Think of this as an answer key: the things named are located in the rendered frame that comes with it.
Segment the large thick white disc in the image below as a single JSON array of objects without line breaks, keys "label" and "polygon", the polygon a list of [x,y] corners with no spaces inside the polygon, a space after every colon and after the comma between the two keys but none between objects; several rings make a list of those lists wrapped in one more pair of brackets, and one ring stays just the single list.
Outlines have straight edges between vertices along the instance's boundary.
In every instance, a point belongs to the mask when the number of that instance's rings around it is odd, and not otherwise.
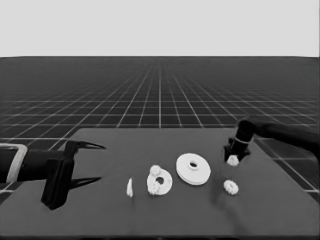
[{"label": "large thick white disc", "polygon": [[209,180],[211,168],[202,156],[195,153],[184,153],[176,160],[176,172],[186,183],[199,186]]}]

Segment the small white T-shaped piece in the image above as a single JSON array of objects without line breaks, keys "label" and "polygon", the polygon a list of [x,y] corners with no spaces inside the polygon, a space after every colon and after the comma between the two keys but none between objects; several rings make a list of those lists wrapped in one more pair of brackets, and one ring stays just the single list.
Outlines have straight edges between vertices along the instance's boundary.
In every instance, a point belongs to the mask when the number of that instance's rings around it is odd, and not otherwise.
[{"label": "small white T-shaped piece", "polygon": [[128,180],[127,187],[126,187],[126,194],[130,198],[132,198],[133,195],[134,195],[134,192],[133,192],[133,179],[132,178],[130,178]]}]

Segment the white round carrier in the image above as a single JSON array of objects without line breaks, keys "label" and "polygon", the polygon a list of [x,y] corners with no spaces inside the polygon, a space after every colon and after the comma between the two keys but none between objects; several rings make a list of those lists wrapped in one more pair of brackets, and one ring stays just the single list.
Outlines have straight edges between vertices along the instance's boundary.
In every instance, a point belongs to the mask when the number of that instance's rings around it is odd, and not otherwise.
[{"label": "white round carrier", "polygon": [[[163,183],[159,183],[157,181],[157,178],[162,178]],[[147,190],[148,190],[148,186],[154,182],[158,182],[161,185],[161,189],[160,189],[158,196],[167,194],[173,186],[172,176],[165,169],[161,169],[161,173],[157,177],[154,177],[151,174],[148,175],[148,177],[147,177]]]}]

